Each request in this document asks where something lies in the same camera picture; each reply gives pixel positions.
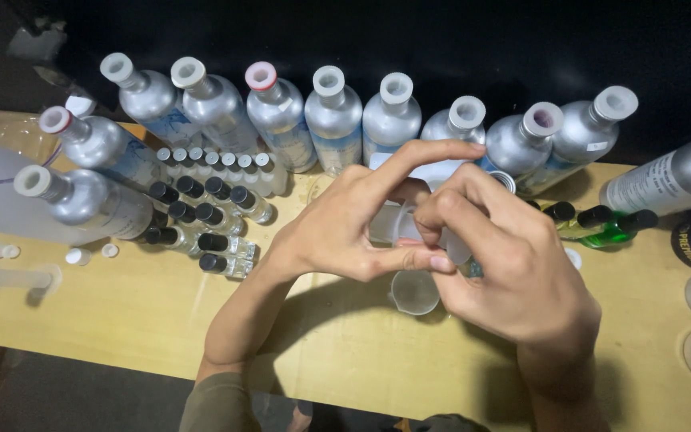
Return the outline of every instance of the sleeve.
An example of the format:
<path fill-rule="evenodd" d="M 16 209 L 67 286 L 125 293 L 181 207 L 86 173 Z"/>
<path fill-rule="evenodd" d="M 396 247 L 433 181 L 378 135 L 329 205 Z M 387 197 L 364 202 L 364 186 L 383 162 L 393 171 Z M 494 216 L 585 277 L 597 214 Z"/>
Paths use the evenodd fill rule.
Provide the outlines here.
<path fill-rule="evenodd" d="M 223 372 L 198 383 L 186 400 L 180 432 L 261 432 L 241 375 Z"/>

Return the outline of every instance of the wooden table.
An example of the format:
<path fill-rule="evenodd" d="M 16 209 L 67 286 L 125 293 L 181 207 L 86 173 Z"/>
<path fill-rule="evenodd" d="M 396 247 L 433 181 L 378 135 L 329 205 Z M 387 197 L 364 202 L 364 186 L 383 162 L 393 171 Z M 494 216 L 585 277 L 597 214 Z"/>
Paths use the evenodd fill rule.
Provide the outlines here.
<path fill-rule="evenodd" d="M 71 169 L 63 157 L 55 167 Z M 546 199 L 580 209 L 598 203 L 600 185 L 629 166 L 592 164 Z M 269 227 L 250 222 L 246 238 L 268 248 L 274 233 L 305 207 L 316 176 L 294 175 Z M 64 262 L 68 247 L 0 234 L 22 248 L 0 268 L 58 263 L 64 280 L 41 300 L 0 290 L 0 345 L 193 379 L 207 325 L 237 283 L 202 273 L 173 251 L 114 240 L 120 254 Z M 102 244 L 93 245 L 98 250 Z M 691 330 L 684 284 L 691 269 L 669 246 L 667 229 L 642 232 L 617 251 L 566 243 L 602 305 L 598 393 L 615 430 L 691 430 L 691 373 L 680 356 Z M 437 308 L 421 318 L 399 313 L 387 294 L 392 274 L 360 284 L 328 274 L 297 281 L 251 384 L 291 398 L 402 417 L 460 413 L 495 432 L 528 430 L 527 395 L 513 347 Z"/>

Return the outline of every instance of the black wall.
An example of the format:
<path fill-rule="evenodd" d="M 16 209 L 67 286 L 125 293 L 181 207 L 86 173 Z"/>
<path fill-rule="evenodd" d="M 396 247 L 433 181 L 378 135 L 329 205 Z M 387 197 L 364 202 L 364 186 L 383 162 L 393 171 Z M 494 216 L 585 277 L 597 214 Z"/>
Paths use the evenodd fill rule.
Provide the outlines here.
<path fill-rule="evenodd" d="M 179 57 L 247 90 L 251 63 L 312 90 L 313 72 L 339 66 L 366 102 L 389 72 L 407 73 L 424 118 L 472 94 L 485 124 L 530 104 L 591 99 L 631 88 L 639 110 L 621 124 L 606 162 L 641 164 L 691 140 L 691 2 L 446 2 L 390 0 L 11 0 L 22 15 L 68 24 L 70 44 L 97 64 L 110 52 L 168 74 Z M 63 94 L 3 53 L 17 23 L 0 3 L 0 109 L 37 112 Z M 124 119 L 117 112 L 112 118 Z"/>

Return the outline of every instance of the hand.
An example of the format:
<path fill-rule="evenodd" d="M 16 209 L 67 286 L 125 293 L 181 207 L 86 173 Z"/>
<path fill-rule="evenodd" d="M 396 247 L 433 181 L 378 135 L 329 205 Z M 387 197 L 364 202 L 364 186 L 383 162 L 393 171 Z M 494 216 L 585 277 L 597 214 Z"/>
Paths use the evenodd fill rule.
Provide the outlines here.
<path fill-rule="evenodd" d="M 483 278 L 433 273 L 451 313 L 562 361 L 593 352 L 601 311 L 548 216 L 463 164 L 419 202 L 415 224 L 426 244 L 448 227 L 481 263 Z"/>
<path fill-rule="evenodd" d="M 393 270 L 454 272 L 455 265 L 436 246 L 374 248 L 369 242 L 369 223 L 386 199 L 402 202 L 430 195 L 425 182 L 407 178 L 413 169 L 446 159 L 478 159 L 484 153 L 483 145 L 460 140 L 413 140 L 375 171 L 349 165 L 279 230 L 266 256 L 288 278 L 314 271 L 362 281 Z"/>

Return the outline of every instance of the black vial cap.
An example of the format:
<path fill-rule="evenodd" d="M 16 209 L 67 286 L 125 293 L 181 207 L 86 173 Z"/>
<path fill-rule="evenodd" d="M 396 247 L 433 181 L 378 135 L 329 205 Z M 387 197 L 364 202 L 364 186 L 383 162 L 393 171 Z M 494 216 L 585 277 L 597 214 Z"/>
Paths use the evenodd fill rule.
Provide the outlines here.
<path fill-rule="evenodd" d="M 175 228 L 150 227 L 146 231 L 146 241 L 149 244 L 175 244 L 179 236 Z"/>
<path fill-rule="evenodd" d="M 231 201 L 246 210 L 255 205 L 255 195 L 244 186 L 236 186 L 231 189 Z"/>
<path fill-rule="evenodd" d="M 606 205 L 591 207 L 577 214 L 577 222 L 583 228 L 593 228 L 605 224 L 615 218 L 612 209 Z"/>
<path fill-rule="evenodd" d="M 204 190 L 220 201 L 225 201 L 231 196 L 231 187 L 220 177 L 207 178 L 204 182 Z"/>
<path fill-rule="evenodd" d="M 636 213 L 620 216 L 617 227 L 625 232 L 637 232 L 657 225 L 657 214 L 651 210 L 639 210 Z"/>
<path fill-rule="evenodd" d="M 197 219 L 210 225 L 217 225 L 223 221 L 223 212 L 208 202 L 197 205 L 196 215 Z"/>
<path fill-rule="evenodd" d="M 197 211 L 183 201 L 175 201 L 170 204 L 168 214 L 172 219 L 183 221 L 187 224 L 197 220 Z"/>
<path fill-rule="evenodd" d="M 151 187 L 148 189 L 148 196 L 167 205 L 180 199 L 178 191 L 164 182 L 154 182 L 151 184 Z"/>
<path fill-rule="evenodd" d="M 204 254 L 199 258 L 199 268 L 203 271 L 219 273 L 226 270 L 226 267 L 228 267 L 228 260 L 216 254 Z"/>
<path fill-rule="evenodd" d="M 575 217 L 575 207 L 567 201 L 559 201 L 546 207 L 543 213 L 551 216 L 554 222 L 566 222 Z"/>
<path fill-rule="evenodd" d="M 201 250 L 222 252 L 228 249 L 228 238 L 219 234 L 201 234 L 197 244 Z"/>
<path fill-rule="evenodd" d="M 186 194 L 193 199 L 197 199 L 204 194 L 204 186 L 189 175 L 178 178 L 175 188 L 178 188 L 178 192 L 181 194 Z"/>

